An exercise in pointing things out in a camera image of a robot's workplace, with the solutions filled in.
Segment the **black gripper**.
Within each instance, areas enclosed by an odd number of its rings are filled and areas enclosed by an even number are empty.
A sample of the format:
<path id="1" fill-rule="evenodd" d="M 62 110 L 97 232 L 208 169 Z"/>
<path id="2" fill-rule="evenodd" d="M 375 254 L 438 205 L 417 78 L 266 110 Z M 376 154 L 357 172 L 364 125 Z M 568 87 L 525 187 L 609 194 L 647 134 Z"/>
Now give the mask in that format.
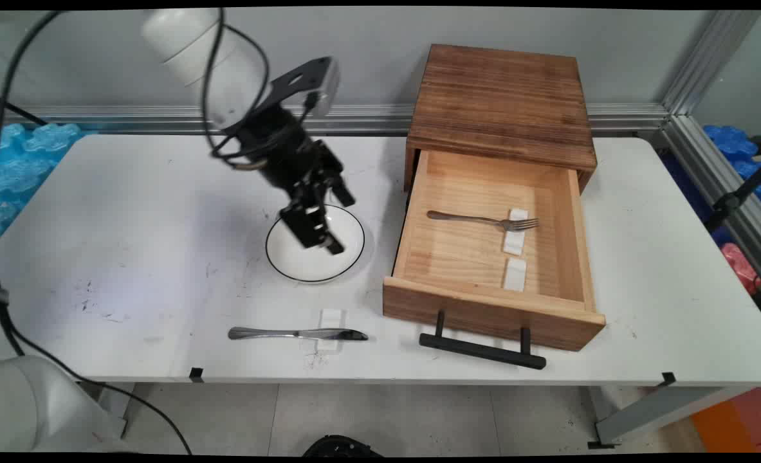
<path id="1" fill-rule="evenodd" d="M 266 162 L 259 173 L 275 188 L 289 195 L 311 195 L 313 188 L 322 195 L 330 188 L 344 208 L 356 203 L 342 177 L 342 162 L 322 141 L 313 141 L 287 109 L 259 109 L 247 120 L 225 129 L 225 134 L 241 143 L 242 157 L 248 162 Z M 280 219 L 306 249 L 325 248 L 331 255 L 345 251 L 329 229 L 324 203 L 311 208 L 290 203 L 280 209 Z"/>

